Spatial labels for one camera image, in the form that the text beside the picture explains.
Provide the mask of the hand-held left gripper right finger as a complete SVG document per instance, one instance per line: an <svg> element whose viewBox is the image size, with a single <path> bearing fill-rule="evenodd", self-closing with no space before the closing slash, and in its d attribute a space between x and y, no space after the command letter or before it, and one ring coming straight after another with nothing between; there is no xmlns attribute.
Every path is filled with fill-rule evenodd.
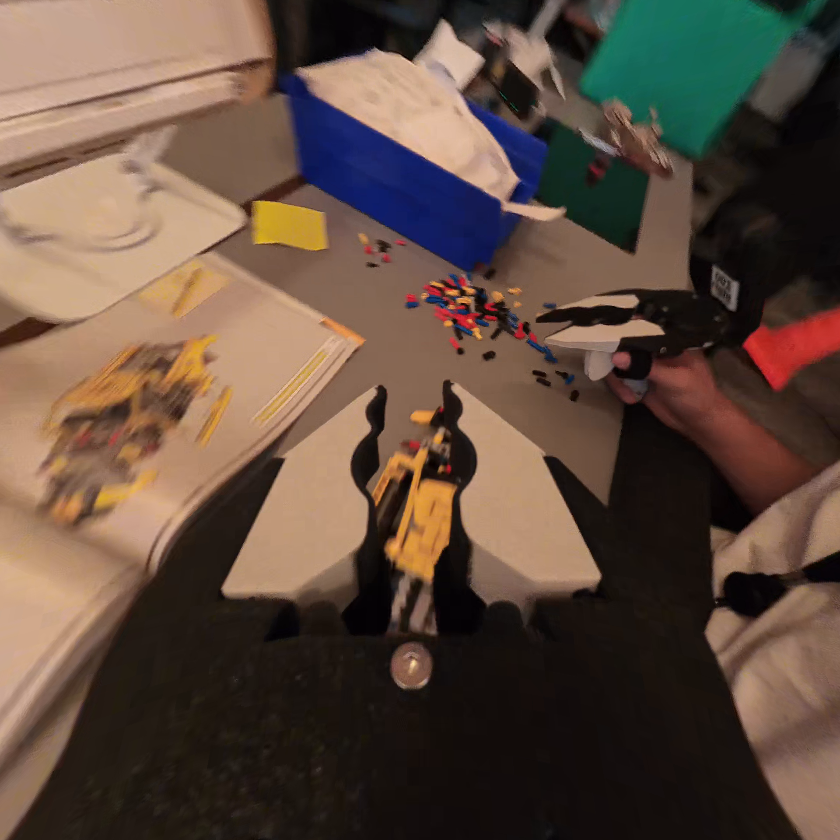
<svg viewBox="0 0 840 840"><path fill-rule="evenodd" d="M434 572L440 634L472 634L492 604L529 618L539 602L594 592L602 573L547 456L462 385L443 383L455 477L448 546Z"/></svg>

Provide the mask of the white crumpled paper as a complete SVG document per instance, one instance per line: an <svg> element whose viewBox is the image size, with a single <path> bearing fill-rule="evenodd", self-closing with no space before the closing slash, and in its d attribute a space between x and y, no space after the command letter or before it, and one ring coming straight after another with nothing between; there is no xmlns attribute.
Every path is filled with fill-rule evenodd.
<svg viewBox="0 0 840 840"><path fill-rule="evenodd" d="M512 200L520 179L508 154L461 92L484 66L481 55L440 18L414 60L369 49L298 69L316 98L500 200L501 209L539 222L565 215Z"/></svg>

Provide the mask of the yellow brick car model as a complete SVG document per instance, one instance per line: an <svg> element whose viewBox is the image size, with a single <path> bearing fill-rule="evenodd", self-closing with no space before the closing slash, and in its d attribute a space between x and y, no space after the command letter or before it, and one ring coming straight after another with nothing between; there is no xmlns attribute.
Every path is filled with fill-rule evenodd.
<svg viewBox="0 0 840 840"><path fill-rule="evenodd" d="M434 574L449 543L459 480L442 406L415 411L415 437L388 458L372 491L377 531L390 575L387 632L436 635Z"/></svg>

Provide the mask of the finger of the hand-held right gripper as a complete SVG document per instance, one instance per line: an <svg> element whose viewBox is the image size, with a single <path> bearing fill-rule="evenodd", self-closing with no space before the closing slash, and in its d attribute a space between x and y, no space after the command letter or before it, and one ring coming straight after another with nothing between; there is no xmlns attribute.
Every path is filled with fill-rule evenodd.
<svg viewBox="0 0 840 840"><path fill-rule="evenodd" d="M560 349L614 353L622 340L655 339L661 343L664 336L657 324L632 319L621 324L570 325L547 336L545 343Z"/></svg>
<svg viewBox="0 0 840 840"><path fill-rule="evenodd" d="M640 302L632 292L597 295L544 311L534 321L575 327L618 326L633 319Z"/></svg>

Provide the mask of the dark green desk mat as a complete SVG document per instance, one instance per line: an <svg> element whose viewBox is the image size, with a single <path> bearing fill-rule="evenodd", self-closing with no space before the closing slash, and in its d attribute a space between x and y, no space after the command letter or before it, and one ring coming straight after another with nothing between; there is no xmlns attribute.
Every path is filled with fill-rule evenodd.
<svg viewBox="0 0 840 840"><path fill-rule="evenodd" d="M548 145L535 198L564 207L570 221L634 254L649 176L589 145L580 132L546 119L535 133Z"/></svg>

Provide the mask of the small group of brick pins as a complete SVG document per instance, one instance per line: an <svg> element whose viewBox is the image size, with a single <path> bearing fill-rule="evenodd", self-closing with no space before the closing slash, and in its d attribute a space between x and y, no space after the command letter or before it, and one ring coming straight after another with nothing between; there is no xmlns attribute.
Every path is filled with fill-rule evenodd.
<svg viewBox="0 0 840 840"><path fill-rule="evenodd" d="M387 240L358 233L357 239L364 257L364 267L368 269L389 266L395 259L394 254L408 246L408 241L403 238Z"/></svg>

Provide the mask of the instruction booklet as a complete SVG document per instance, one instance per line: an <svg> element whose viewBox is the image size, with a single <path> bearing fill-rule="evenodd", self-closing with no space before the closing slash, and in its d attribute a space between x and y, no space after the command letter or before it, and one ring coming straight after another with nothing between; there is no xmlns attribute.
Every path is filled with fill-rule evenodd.
<svg viewBox="0 0 840 840"><path fill-rule="evenodd" d="M209 255L2 350L2 764L104 645L179 532L354 351Z"/></svg>

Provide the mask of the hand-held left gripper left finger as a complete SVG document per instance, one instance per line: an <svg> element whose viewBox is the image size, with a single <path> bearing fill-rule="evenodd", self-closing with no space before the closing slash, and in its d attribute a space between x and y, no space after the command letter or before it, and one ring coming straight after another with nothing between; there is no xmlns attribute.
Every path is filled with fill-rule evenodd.
<svg viewBox="0 0 840 840"><path fill-rule="evenodd" d="M383 386L372 387L283 456L224 598L326 602L353 634L386 631L391 572L369 491L386 400Z"/></svg>

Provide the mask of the person's right forearm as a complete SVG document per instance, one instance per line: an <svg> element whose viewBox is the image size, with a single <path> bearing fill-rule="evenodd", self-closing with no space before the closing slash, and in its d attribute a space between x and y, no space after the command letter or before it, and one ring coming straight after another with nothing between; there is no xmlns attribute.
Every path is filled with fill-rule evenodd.
<svg viewBox="0 0 840 840"><path fill-rule="evenodd" d="M808 484L822 468L792 452L723 395L686 421L692 440L754 517Z"/></svg>

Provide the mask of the small black device box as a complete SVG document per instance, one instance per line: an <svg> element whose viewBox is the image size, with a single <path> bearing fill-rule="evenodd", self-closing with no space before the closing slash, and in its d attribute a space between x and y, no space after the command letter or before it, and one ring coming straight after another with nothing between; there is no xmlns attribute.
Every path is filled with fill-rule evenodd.
<svg viewBox="0 0 840 840"><path fill-rule="evenodd" d="M485 59L483 77L497 98L517 120L528 121L539 104L537 85L513 63L506 41L488 36L482 55Z"/></svg>

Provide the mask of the grey desk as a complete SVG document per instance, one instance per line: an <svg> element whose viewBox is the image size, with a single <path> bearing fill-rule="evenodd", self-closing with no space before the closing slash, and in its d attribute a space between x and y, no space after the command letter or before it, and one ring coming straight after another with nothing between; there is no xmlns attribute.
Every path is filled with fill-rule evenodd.
<svg viewBox="0 0 840 840"><path fill-rule="evenodd" d="M368 385L385 385L394 404L406 406L404 375L414 373L416 386L426 388L445 377L442 329L432 316L403 309L397 294L447 265L410 244L397 247L395 268L364 268L355 232L392 231L314 187L297 186L294 145L287 98L277 94L186 122L163 165L178 174L176 186L192 182L239 210L284 190L287 200L309 200L328 215L325 256L253 246L242 230L221 254L203 258L230 285L182 320L129 297L37 338L13 339L13 328L2 334L2 838L12 836L56 767L107 643L157 568L151 550L171 553L187 516L208 501L189 487L185 500L175 499L174 515L143 528L149 547L102 526L79 536L44 525L31 493L34 462L23 457L43 452L41 417L53 398L129 344L174 341L186 336L184 327L218 335L221 385L259 385L247 396L270 397L297 371L290 363L298 346L317 349L339 336L328 315L361 331L366 344L350 354L349 340L339 341L344 365L327 361L305 387L290 414L293 443Z"/></svg>

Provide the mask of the person's right hand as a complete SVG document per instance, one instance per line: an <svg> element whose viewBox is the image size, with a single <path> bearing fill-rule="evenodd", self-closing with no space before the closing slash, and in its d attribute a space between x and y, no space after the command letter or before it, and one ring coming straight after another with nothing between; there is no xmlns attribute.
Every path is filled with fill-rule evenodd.
<svg viewBox="0 0 840 840"><path fill-rule="evenodd" d="M687 438L708 427L726 399L718 388L704 354L689 350L679 356L655 360L646 378L647 389L630 386L626 371L631 357L615 353L613 371L606 377L612 393L626 405L641 404L670 429Z"/></svg>

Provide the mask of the green box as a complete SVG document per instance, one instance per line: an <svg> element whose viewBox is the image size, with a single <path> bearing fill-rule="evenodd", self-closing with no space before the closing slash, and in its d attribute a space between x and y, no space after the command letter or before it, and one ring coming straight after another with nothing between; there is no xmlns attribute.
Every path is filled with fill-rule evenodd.
<svg viewBox="0 0 840 840"><path fill-rule="evenodd" d="M698 160L824 1L626 1L584 66L581 94L658 114L663 140Z"/></svg>

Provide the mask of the blue plastic bin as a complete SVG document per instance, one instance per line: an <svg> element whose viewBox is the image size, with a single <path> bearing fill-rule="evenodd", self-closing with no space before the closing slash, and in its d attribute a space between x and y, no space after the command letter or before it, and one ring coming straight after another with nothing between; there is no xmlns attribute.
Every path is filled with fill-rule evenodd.
<svg viewBox="0 0 840 840"><path fill-rule="evenodd" d="M503 211L500 200L316 98L297 71L281 86L306 181L454 266L471 270L491 263L522 216ZM531 205L548 145L467 102L521 180L512 200Z"/></svg>

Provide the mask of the small wooden skeleton model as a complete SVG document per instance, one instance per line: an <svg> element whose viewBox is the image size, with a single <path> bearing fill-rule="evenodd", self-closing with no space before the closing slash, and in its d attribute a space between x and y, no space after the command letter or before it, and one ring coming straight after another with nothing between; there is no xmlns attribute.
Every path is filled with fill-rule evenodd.
<svg viewBox="0 0 840 840"><path fill-rule="evenodd" d="M602 103L602 139L629 165L664 179L674 174L674 164L662 144L658 111L650 106L646 121L637 122L631 109L618 99Z"/></svg>

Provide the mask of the large pile of brick pins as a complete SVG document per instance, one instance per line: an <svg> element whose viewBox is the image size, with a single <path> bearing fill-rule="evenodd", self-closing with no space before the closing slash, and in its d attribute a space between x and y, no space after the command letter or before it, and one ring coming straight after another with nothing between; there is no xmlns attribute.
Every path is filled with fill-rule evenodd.
<svg viewBox="0 0 840 840"><path fill-rule="evenodd" d="M402 280L389 314L394 347L407 364L504 393L532 385L583 402L582 374L538 336L520 288L450 266L424 266Z"/></svg>

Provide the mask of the yellow sticky note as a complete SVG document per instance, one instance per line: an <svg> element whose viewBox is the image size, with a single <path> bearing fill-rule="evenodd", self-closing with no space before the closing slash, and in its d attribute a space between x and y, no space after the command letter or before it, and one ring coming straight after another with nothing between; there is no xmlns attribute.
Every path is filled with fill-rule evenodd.
<svg viewBox="0 0 840 840"><path fill-rule="evenodd" d="M306 251L329 248L324 212L287 203L254 201L250 206L254 245L282 245Z"/></svg>

